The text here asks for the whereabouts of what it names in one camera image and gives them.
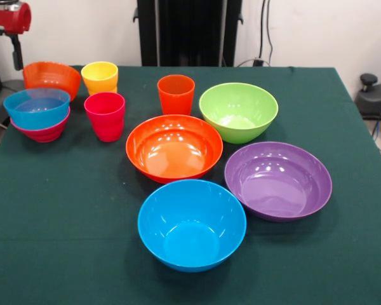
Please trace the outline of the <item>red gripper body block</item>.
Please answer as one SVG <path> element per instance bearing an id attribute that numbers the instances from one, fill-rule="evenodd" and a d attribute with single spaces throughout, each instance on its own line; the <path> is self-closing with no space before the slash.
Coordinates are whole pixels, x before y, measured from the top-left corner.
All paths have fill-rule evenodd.
<path id="1" fill-rule="evenodd" d="M 31 10 L 26 2 L 0 1 L 0 31 L 7 34 L 23 34 L 29 31 Z"/>

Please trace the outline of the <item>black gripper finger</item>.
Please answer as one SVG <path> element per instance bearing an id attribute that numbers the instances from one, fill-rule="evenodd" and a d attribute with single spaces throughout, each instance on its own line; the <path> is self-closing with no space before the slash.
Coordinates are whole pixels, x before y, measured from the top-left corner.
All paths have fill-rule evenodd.
<path id="1" fill-rule="evenodd" d="M 18 34 L 7 34 L 7 36 L 11 39 L 11 43 L 13 45 L 13 64 L 16 71 L 21 71 L 23 69 L 23 59 L 22 59 L 22 50 L 21 44 L 18 39 Z"/>

